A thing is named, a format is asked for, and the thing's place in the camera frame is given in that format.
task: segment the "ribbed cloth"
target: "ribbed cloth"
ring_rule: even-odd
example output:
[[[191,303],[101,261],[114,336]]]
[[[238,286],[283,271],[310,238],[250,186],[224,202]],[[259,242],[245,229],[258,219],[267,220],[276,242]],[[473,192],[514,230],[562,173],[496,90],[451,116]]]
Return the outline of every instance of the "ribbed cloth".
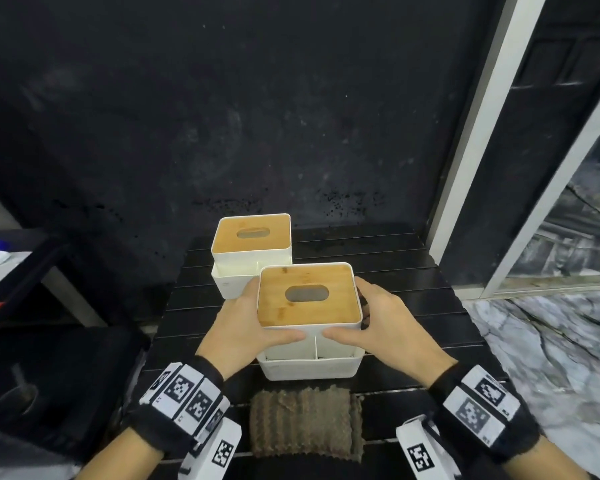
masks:
[[[348,389],[261,391],[251,401],[249,430],[257,458],[318,453],[362,460],[362,404]]]

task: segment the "marble floor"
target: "marble floor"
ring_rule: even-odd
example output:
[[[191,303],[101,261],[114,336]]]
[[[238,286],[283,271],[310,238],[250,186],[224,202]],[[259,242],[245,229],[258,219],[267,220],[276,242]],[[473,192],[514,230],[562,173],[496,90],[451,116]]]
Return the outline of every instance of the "marble floor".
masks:
[[[600,477],[600,292],[464,306],[547,437]]]

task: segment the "hand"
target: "hand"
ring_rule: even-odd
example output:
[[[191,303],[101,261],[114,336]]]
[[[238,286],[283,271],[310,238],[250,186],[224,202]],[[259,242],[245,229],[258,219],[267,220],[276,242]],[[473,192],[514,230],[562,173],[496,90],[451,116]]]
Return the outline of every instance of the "hand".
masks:
[[[369,304],[368,329],[332,327],[323,330],[323,336],[361,347],[426,387],[457,362],[413,318],[399,297],[358,276],[356,285]]]
[[[265,330],[260,325],[256,309],[259,282],[258,278],[252,279],[240,298],[224,302],[196,352],[211,362],[224,380],[250,364],[264,349],[306,338],[300,330]]]

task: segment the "person's left hand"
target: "person's left hand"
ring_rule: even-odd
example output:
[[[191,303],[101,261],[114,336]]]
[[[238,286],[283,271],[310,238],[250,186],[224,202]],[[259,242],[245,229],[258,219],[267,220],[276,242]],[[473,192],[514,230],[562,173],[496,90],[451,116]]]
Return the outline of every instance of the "person's left hand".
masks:
[[[250,364],[264,349],[306,338],[301,330],[265,330],[260,325],[256,309],[259,283],[258,278],[252,279],[240,298],[224,302],[196,352],[211,362],[224,380]]]

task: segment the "dark wall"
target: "dark wall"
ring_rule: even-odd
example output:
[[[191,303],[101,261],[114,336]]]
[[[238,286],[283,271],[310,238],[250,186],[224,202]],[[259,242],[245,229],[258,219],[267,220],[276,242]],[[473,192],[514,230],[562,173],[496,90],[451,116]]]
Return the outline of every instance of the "dark wall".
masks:
[[[501,5],[0,0],[0,196],[127,309],[223,216],[421,230]]]
[[[547,0],[440,266],[485,284],[600,96],[600,0]]]

